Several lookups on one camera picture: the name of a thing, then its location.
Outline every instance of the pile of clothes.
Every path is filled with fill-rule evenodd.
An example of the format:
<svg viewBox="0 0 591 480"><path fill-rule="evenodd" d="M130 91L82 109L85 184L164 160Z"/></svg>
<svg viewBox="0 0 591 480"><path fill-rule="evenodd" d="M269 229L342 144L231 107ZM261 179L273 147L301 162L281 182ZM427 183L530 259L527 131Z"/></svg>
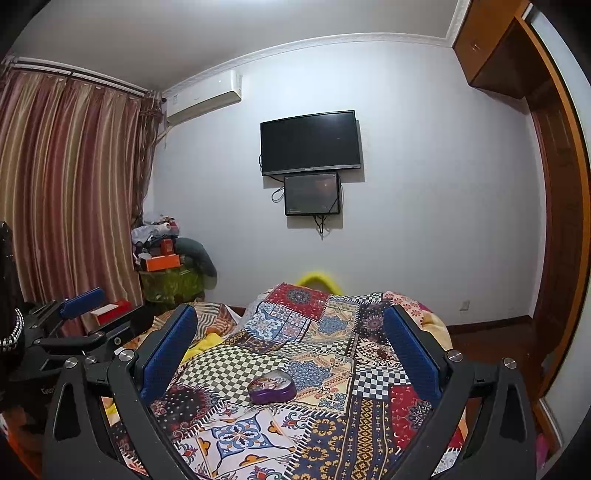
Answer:
<svg viewBox="0 0 591 480"><path fill-rule="evenodd" d="M173 217L156 214L146 214L144 224L131 232L134 265L148 301L193 301L215 286L217 271L203 245L179 235Z"/></svg>

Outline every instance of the crown molding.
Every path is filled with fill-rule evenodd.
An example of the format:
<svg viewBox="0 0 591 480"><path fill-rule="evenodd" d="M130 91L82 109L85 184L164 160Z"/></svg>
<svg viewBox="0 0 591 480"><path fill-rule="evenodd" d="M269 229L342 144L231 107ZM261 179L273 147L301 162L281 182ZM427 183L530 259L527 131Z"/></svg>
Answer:
<svg viewBox="0 0 591 480"><path fill-rule="evenodd" d="M303 48L320 47L323 45L333 45L337 43L354 43L364 41L397 41L407 43L422 43L427 45L435 45L438 47L447 47L449 42L446 38L429 37L427 35L413 35L407 33L349 33L344 35L330 35L327 37L307 38L305 40L298 40L275 47L265 48L263 50L248 53L242 57L225 61L215 67L204 70L201 73L193 75L182 82L177 83L173 87L165 90L163 96L170 97L179 93L181 90L201 82L209 77L225 72L230 69L235 69L246 63L252 61L265 59L274 55L280 55L289 51L302 50Z"/></svg>
<svg viewBox="0 0 591 480"><path fill-rule="evenodd" d="M469 6L470 0L457 0L456 10L453 13L452 21L449 24L447 35L445 36L448 47L453 47L453 44L456 42L457 35L460 33L460 28L464 23L464 18L466 18Z"/></svg>

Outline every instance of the checkered pattern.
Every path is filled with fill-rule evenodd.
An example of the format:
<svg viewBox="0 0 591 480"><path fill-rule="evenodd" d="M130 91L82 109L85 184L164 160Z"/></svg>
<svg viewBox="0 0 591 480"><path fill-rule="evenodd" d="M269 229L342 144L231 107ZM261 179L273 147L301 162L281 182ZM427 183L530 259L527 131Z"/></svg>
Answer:
<svg viewBox="0 0 591 480"><path fill-rule="evenodd" d="M368 293L367 295L331 295L329 300L344 301L345 303L355 303L357 305L367 305L368 303L378 303L382 301L382 292L376 291L374 293Z"/></svg>
<svg viewBox="0 0 591 480"><path fill-rule="evenodd" d="M249 402L246 387L278 368L285 370L288 360L274 355L257 355L233 345L218 345L189 361L179 382L213 387L236 403Z"/></svg>
<svg viewBox="0 0 591 480"><path fill-rule="evenodd" d="M341 340L339 342L327 342L327 343L295 343L288 342L276 352L272 352L276 355L286 356L292 358L302 353L314 353L316 355L328 355L334 353L335 355L345 355L349 340Z"/></svg>
<svg viewBox="0 0 591 480"><path fill-rule="evenodd" d="M410 382L404 370L363 370L355 374L353 395L374 400L387 400L390 385L407 384L410 385Z"/></svg>

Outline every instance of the blue padded grip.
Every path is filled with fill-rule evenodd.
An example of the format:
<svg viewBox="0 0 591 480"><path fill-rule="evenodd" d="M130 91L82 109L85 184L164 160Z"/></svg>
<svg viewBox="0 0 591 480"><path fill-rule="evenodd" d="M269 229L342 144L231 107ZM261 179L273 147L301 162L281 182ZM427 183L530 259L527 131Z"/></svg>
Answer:
<svg viewBox="0 0 591 480"><path fill-rule="evenodd" d="M168 384L191 345L196 331L197 313L192 307L185 308L144 367L144 382L139 396L145 405L151 404L166 393Z"/></svg>
<svg viewBox="0 0 591 480"><path fill-rule="evenodd" d="M87 291L73 299L66 300L61 307L60 317L64 320L75 319L83 313L100 307L105 301L105 292L102 288L96 287L94 290Z"/></svg>
<svg viewBox="0 0 591 480"><path fill-rule="evenodd" d="M384 312L384 331L417 395L436 407L441 400L439 371L393 307Z"/></svg>

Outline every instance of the bedspread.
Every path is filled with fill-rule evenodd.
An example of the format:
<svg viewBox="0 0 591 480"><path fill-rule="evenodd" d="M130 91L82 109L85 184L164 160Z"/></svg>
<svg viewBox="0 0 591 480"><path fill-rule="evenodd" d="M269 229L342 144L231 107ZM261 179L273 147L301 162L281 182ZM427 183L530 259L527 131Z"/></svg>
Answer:
<svg viewBox="0 0 591 480"><path fill-rule="evenodd" d="M431 409L385 336L392 304L425 322L425 310L397 293L347 297L289 284L259 296L240 325L219 306L197 308L196 340L216 331L225 341L179 367L151 410L198 478L378 479ZM246 386L278 368L293 377L295 399L250 403ZM128 466L145 474L122 423L113 428ZM436 472L462 443L456 430Z"/></svg>

